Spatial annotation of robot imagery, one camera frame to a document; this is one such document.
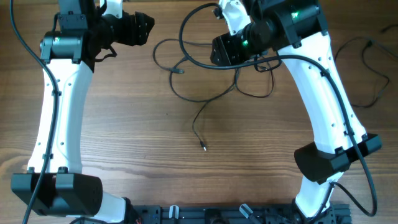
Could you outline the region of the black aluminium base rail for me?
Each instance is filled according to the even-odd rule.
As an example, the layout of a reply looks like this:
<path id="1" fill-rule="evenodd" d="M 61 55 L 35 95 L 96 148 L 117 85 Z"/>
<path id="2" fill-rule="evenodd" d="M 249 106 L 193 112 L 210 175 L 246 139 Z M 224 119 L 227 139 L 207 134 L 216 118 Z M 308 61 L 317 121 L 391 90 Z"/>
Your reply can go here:
<path id="1" fill-rule="evenodd" d="M 316 218 L 305 218 L 292 204 L 234 207 L 135 206 L 134 223 L 319 223 L 352 224 L 349 205 L 330 205 Z"/>

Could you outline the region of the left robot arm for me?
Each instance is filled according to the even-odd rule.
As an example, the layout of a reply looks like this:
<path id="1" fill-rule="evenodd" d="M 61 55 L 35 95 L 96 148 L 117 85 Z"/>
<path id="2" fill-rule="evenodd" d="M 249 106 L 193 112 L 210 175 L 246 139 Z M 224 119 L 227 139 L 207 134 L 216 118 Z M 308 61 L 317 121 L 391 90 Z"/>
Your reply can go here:
<path id="1" fill-rule="evenodd" d="M 95 65 L 117 56 L 113 44 L 144 45 L 155 20 L 129 14 L 121 1 L 60 1 L 53 26 L 34 59 L 44 73 L 37 142 L 27 170 L 11 189 L 26 205 L 23 217 L 70 217 L 73 223 L 140 223 L 131 201 L 104 191 L 99 177 L 82 172 L 81 128 Z"/>

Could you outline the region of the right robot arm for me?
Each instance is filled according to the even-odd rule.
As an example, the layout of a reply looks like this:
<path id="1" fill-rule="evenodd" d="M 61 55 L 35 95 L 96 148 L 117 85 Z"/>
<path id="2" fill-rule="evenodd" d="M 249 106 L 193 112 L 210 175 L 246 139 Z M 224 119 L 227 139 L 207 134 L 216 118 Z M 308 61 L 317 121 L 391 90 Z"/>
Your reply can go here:
<path id="1" fill-rule="evenodd" d="M 314 140 L 295 151 L 303 174 L 294 202 L 304 219 L 318 218 L 354 161 L 378 151 L 381 140 L 356 117 L 343 88 L 318 1 L 220 1 L 214 11 L 228 33 L 213 40 L 211 61 L 224 68 L 255 65 L 273 50 L 300 92 Z"/>

